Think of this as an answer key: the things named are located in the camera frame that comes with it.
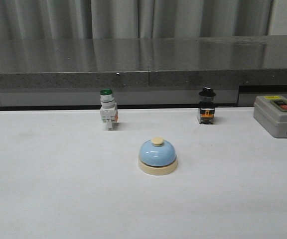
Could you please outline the green pushbutton switch white body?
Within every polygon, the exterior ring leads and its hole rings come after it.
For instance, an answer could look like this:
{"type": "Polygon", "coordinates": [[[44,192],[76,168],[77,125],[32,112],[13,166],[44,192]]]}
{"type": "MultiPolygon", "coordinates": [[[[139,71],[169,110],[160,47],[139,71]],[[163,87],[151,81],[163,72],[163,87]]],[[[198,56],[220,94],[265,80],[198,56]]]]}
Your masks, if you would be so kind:
{"type": "Polygon", "coordinates": [[[100,91],[100,102],[101,120],[106,124],[108,130],[113,130],[114,124],[118,121],[118,107],[112,89],[100,91]]]}

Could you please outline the grey curtain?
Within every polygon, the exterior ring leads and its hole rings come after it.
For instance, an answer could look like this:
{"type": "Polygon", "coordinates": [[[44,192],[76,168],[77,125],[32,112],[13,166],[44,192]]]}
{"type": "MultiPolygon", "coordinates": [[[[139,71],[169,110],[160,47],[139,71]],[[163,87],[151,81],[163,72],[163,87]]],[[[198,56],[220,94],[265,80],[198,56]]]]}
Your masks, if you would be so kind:
{"type": "Polygon", "coordinates": [[[0,0],[1,39],[260,36],[271,0],[0,0]]]}

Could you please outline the dark granite counter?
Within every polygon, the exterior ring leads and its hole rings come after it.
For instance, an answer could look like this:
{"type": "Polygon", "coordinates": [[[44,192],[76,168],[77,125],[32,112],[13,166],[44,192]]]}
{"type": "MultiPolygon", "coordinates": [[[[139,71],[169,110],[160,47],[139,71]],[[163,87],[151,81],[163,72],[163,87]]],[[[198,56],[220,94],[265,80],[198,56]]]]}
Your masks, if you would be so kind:
{"type": "Polygon", "coordinates": [[[113,90],[126,108],[219,106],[287,97],[287,36],[0,40],[0,108],[95,108],[113,90]]]}

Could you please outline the black rotary selector switch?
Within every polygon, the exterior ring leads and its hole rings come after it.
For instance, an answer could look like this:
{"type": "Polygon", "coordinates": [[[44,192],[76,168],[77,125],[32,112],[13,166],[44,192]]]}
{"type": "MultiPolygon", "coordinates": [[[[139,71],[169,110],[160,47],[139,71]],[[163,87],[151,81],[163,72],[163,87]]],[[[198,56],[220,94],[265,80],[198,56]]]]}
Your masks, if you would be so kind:
{"type": "Polygon", "coordinates": [[[214,99],[216,93],[212,88],[203,87],[199,92],[198,122],[200,124],[213,124],[215,106],[214,99]]]}

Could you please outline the blue desk bell cream base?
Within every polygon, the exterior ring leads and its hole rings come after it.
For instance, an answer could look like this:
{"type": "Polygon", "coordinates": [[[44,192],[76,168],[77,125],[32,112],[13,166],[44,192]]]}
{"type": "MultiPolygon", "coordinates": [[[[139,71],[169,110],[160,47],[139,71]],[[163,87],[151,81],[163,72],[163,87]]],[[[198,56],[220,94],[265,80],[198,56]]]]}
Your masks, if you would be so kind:
{"type": "Polygon", "coordinates": [[[178,165],[174,146],[162,137],[156,136],[142,144],[139,150],[138,166],[149,175],[167,175],[178,165]]]}

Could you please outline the grey switch box red button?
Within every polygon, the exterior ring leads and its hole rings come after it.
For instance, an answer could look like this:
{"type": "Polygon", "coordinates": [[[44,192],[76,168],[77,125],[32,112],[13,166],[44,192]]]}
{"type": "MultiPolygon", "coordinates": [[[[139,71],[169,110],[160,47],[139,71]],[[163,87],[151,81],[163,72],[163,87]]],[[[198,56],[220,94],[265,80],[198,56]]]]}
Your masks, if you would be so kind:
{"type": "Polygon", "coordinates": [[[287,138],[287,98],[284,96],[257,96],[254,118],[275,138],[287,138]]]}

